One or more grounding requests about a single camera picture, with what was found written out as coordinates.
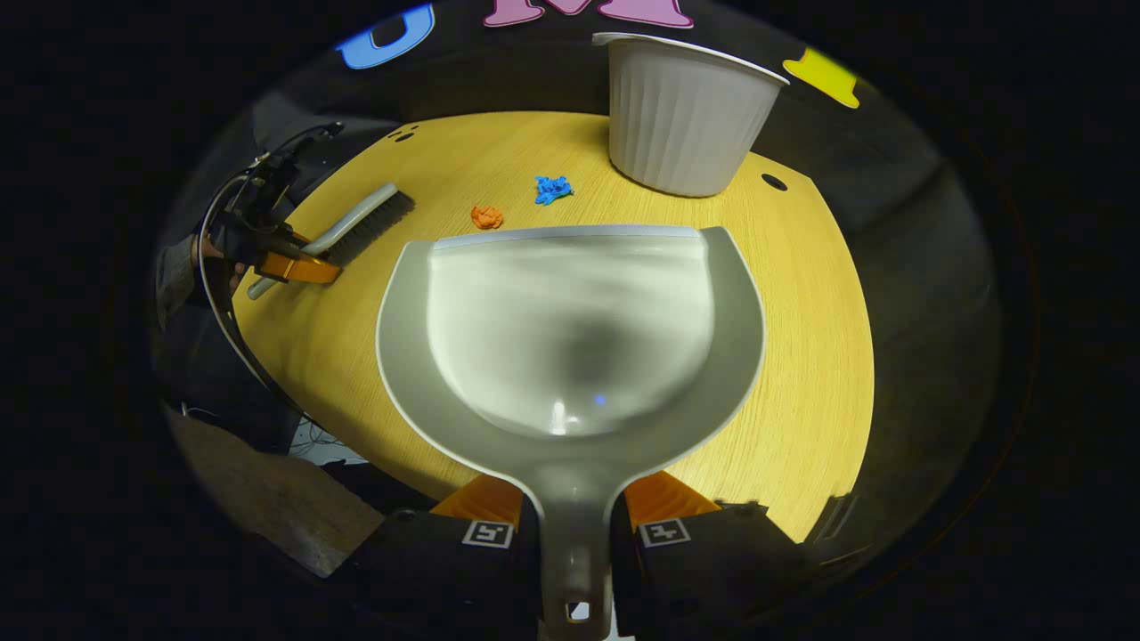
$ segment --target dustpan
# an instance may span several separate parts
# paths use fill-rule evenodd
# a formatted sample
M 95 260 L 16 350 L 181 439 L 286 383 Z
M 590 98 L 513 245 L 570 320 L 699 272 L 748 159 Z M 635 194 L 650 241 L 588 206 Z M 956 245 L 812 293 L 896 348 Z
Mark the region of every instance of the dustpan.
M 764 335 L 724 228 L 549 227 L 408 243 L 376 357 L 416 432 L 530 497 L 546 632 L 596 640 L 613 502 L 735 415 Z

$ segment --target white plastic cup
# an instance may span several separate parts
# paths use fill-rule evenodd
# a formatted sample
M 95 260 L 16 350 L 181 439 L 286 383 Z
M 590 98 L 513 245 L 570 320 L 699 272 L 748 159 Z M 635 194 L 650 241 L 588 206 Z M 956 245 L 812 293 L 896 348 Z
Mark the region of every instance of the white plastic cup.
M 595 33 L 610 54 L 610 160 L 682 196 L 732 182 L 788 80 L 727 54 L 637 33 Z

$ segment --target blue debris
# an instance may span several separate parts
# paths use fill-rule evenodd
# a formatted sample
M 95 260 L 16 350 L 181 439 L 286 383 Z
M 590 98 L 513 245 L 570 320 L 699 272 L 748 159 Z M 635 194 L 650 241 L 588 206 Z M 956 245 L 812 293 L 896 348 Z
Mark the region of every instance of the blue debris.
M 535 180 L 538 180 L 538 197 L 535 198 L 535 203 L 543 203 L 543 206 L 553 203 L 555 198 L 561 198 L 573 193 L 573 188 L 567 182 L 565 176 L 560 176 L 557 180 L 551 180 L 545 176 L 536 176 Z

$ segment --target hand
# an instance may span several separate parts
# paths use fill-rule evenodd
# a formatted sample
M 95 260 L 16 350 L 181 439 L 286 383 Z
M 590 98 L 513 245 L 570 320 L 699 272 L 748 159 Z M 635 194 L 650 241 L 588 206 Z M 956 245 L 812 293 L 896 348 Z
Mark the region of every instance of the hand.
M 218 248 L 213 246 L 210 242 L 210 236 L 207 235 L 202 241 L 202 255 L 213 257 L 213 258 L 226 258 L 226 254 L 218 251 Z M 190 263 L 194 268 L 198 268 L 198 241 L 197 238 L 190 243 Z M 234 263 L 234 275 L 229 277 L 229 293 L 234 295 L 237 292 L 237 285 L 242 283 L 242 274 L 245 274 L 245 266 L 241 262 Z

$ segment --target person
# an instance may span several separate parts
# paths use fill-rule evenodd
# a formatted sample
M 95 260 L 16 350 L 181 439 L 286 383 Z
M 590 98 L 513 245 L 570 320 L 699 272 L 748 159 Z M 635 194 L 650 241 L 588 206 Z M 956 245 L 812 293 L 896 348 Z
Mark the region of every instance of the person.
M 202 286 L 198 277 L 198 254 L 197 234 L 190 234 L 181 242 L 160 250 L 154 283 L 160 332 L 166 331 L 166 324 L 171 316 L 186 303 L 195 287 Z M 213 245 L 209 235 L 202 243 L 201 254 L 225 258 L 225 254 Z M 229 279 L 230 295 L 237 291 L 237 285 L 242 282 L 244 273 L 244 265 L 241 262 L 234 265 L 234 275 Z

